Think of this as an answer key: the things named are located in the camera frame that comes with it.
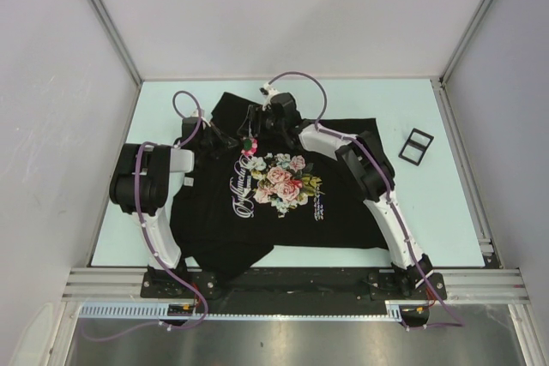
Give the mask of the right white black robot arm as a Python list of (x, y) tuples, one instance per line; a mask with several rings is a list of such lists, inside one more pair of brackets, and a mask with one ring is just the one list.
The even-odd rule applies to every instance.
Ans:
[(433, 265), (407, 228), (395, 191), (395, 170), (380, 140), (365, 131), (359, 135), (327, 128), (320, 120), (301, 117), (290, 93), (264, 85), (265, 101), (251, 105), (238, 130), (253, 139), (277, 137), (291, 149), (323, 155), (338, 163), (352, 193), (369, 209), (388, 246), (395, 287), (405, 298), (416, 298), (431, 286)]

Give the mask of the pink flower brooch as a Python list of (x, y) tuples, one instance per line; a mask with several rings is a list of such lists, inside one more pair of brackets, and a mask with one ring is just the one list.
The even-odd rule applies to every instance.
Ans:
[(243, 147), (242, 147), (241, 153), (244, 156), (251, 157), (256, 153), (258, 143), (255, 138), (246, 137), (242, 140), (242, 143), (243, 143)]

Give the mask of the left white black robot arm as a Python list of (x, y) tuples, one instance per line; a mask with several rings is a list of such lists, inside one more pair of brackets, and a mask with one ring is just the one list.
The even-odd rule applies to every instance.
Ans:
[(159, 285), (171, 297), (182, 296), (190, 286), (189, 275), (177, 268), (182, 252), (166, 212), (171, 174), (187, 175), (204, 159), (215, 159), (238, 146), (237, 139), (197, 115), (182, 121), (181, 136), (171, 145), (145, 142), (122, 146), (109, 197), (140, 226), (150, 253), (149, 265), (168, 268)]

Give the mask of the black floral print t-shirt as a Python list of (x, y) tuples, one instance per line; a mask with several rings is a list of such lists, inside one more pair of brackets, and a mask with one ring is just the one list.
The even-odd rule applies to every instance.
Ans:
[(234, 279), (276, 246), (386, 249), (336, 161), (276, 138), (241, 150), (204, 159), (173, 198), (172, 234), (200, 268)]

